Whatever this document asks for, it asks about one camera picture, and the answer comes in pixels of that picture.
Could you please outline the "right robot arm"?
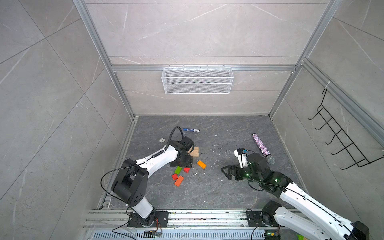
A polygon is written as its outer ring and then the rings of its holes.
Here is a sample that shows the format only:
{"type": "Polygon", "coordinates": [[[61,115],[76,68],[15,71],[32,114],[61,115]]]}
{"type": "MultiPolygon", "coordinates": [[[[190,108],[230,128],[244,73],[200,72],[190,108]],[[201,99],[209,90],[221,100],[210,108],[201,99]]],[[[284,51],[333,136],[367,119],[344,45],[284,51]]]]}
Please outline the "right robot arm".
{"type": "Polygon", "coordinates": [[[369,228],[362,222],[350,220],[334,213],[305,193],[286,175],[272,171],[265,157],[248,154],[243,148],[235,151],[237,165],[221,168],[227,179],[257,183],[262,190],[295,207],[303,217],[281,204],[270,201],[261,211],[265,226],[275,224],[289,228],[309,240],[368,240],[369,228]]]}

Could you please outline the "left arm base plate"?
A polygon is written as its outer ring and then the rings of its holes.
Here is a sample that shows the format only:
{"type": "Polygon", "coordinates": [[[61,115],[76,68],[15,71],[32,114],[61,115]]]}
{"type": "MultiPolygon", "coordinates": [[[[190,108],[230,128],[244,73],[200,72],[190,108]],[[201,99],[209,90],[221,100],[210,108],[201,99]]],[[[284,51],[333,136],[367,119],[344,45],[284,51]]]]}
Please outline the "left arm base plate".
{"type": "Polygon", "coordinates": [[[167,227],[169,221],[169,212],[166,211],[155,211],[151,212],[147,218],[142,218],[139,214],[133,212],[130,213],[128,227],[137,228],[156,228],[156,227],[167,227]]]}

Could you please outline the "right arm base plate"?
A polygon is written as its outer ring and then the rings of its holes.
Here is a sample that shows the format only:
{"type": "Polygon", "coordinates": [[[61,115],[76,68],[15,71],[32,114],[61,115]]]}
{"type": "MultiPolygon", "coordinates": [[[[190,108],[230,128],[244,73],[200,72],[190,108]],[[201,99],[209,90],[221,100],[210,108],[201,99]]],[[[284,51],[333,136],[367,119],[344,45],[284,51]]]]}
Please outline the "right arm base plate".
{"type": "Polygon", "coordinates": [[[249,227],[274,226],[274,222],[271,220],[270,215],[263,211],[246,210],[245,214],[249,227]]]}

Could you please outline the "natural wood block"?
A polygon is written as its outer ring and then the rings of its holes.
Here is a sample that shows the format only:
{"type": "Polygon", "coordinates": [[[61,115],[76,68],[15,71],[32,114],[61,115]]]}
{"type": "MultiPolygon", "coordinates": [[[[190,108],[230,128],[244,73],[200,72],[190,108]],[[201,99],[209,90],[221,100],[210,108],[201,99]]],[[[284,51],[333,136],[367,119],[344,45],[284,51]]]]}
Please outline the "natural wood block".
{"type": "Polygon", "coordinates": [[[189,155],[191,155],[194,158],[198,158],[199,157],[199,147],[195,147],[194,150],[189,153],[189,155]]]}

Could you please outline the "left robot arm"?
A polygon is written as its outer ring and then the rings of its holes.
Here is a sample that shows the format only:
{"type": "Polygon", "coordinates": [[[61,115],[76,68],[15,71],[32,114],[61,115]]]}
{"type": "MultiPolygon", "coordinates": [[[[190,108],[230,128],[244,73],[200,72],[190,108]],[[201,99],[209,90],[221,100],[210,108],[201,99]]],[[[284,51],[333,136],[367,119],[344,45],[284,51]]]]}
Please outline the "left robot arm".
{"type": "Polygon", "coordinates": [[[193,140],[176,126],[160,150],[136,161],[126,159],[120,168],[105,173],[100,180],[101,188],[111,197],[127,204],[139,223],[149,227],[156,218],[155,208],[145,197],[149,178],[168,164],[171,167],[191,168],[191,152],[194,149],[193,140]]]}

